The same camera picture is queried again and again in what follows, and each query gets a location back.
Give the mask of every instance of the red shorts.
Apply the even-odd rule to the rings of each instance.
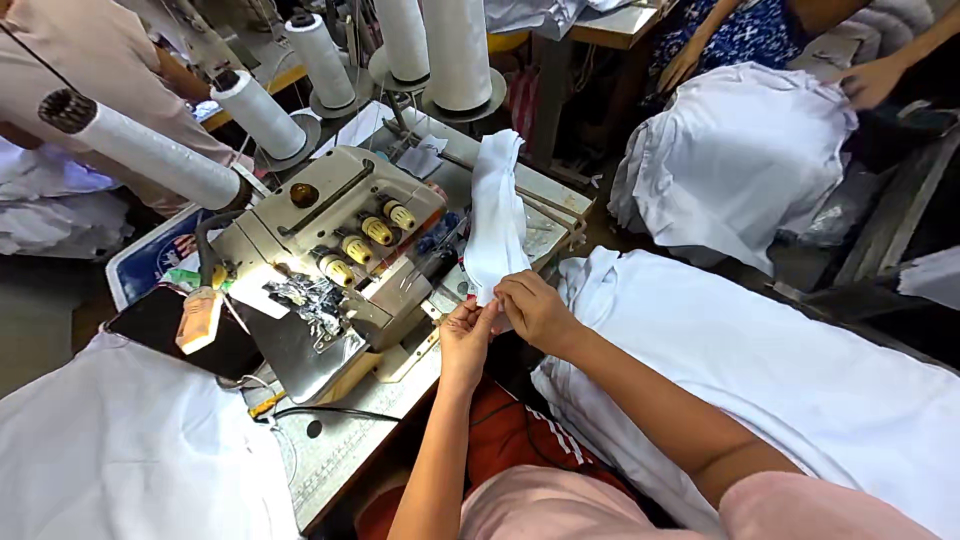
[[[604,481],[632,499],[630,491],[599,463],[560,424],[515,400],[493,379],[484,376],[473,392],[467,447],[470,491],[517,465],[560,466]],[[402,496],[403,487],[392,489],[364,510],[357,522],[359,540],[387,538]]]

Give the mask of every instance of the white garment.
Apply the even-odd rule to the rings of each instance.
[[[487,32],[507,34],[535,30],[560,40],[589,3],[588,0],[484,0]]]
[[[897,292],[960,310],[960,246],[913,262],[900,272]]]
[[[718,67],[636,128],[607,209],[661,246],[705,246],[773,275],[767,247],[779,228],[805,230],[843,180],[854,129],[839,86],[753,62]]]
[[[11,540],[300,537],[239,392],[113,334],[0,400],[0,477]]]
[[[464,269],[477,287],[477,305],[493,300],[493,288],[508,274],[530,269],[523,252],[527,218],[516,194],[516,156],[523,139],[514,130],[484,135],[470,197],[473,211]]]
[[[808,474],[960,537],[960,379],[676,260],[619,256],[561,263],[577,319]],[[682,525],[720,535],[690,479],[586,375],[549,357],[532,379],[567,430]]]
[[[110,193],[0,204],[0,254],[96,258],[133,233],[127,204]]]
[[[24,150],[0,137],[0,201],[33,201],[113,189],[112,178],[91,171],[64,150],[44,144]]]

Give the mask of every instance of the white stripe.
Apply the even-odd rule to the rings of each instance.
[[[564,438],[559,433],[557,433],[557,429],[554,427],[553,422],[547,420],[542,414],[536,412],[534,409],[530,408],[529,406],[527,405],[524,405],[524,406],[527,407],[527,410],[533,413],[534,418],[536,418],[537,420],[543,420],[547,423],[548,426],[550,426],[550,431],[553,432],[554,435],[556,435],[557,442],[560,443],[561,448],[564,449],[565,453],[570,454],[569,447],[566,446],[566,443],[564,442]]]
[[[583,465],[583,464],[584,464],[584,455],[580,452],[580,445],[577,444],[577,440],[574,439],[573,436],[570,435],[570,433],[568,433],[568,432],[564,429],[563,426],[558,425],[558,427],[560,428],[560,431],[562,431],[562,432],[564,433],[564,435],[566,435],[566,438],[570,439],[570,445],[573,446],[573,452],[577,455],[577,464],[578,464],[578,465]]]

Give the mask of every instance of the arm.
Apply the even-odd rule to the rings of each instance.
[[[890,95],[904,71],[926,58],[937,47],[958,33],[960,33],[960,3],[954,4],[947,14],[929,30],[893,55],[851,67],[837,75],[831,82],[844,81],[844,91],[850,96],[851,104],[855,109],[872,109]],[[953,69],[953,66],[945,65],[944,69]]]
[[[459,305],[441,325],[437,399],[390,527],[390,540],[457,538],[467,466],[470,398],[483,375],[497,310],[497,301],[478,308],[470,300]]]
[[[43,140],[28,134],[10,122],[0,120],[0,136],[24,150],[36,150],[43,145]]]
[[[684,48],[663,70],[662,75],[660,75],[660,82],[657,83],[657,92],[672,90],[674,86],[686,81],[690,78],[690,75],[693,75],[693,72],[697,70],[697,64],[700,63],[700,55],[703,54],[704,48],[707,47],[710,38],[713,37],[713,33],[720,28],[723,21],[733,13],[733,10],[741,2],[743,0],[719,0],[713,5],[713,9],[710,10],[704,22],[697,27],[697,31],[693,33],[690,41],[684,45]]]
[[[170,83],[178,96],[193,103],[210,99],[210,86],[180,65],[179,62],[174,60],[174,57],[170,56],[170,53],[155,45],[154,48],[156,49],[156,57],[160,60],[158,75],[164,81]]]
[[[534,272],[507,276],[495,290],[521,337],[600,385],[714,508],[731,486],[753,473],[800,473],[733,418],[582,325]]]

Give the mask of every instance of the blue patterned fabric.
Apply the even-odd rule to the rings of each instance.
[[[650,63],[651,81],[659,79],[660,73],[684,48],[715,4],[716,0],[690,0],[667,16]],[[799,19],[784,5],[784,0],[748,0],[734,10],[710,38],[693,77],[715,67],[744,61],[784,69],[809,42]],[[657,97],[648,96],[647,101]]]

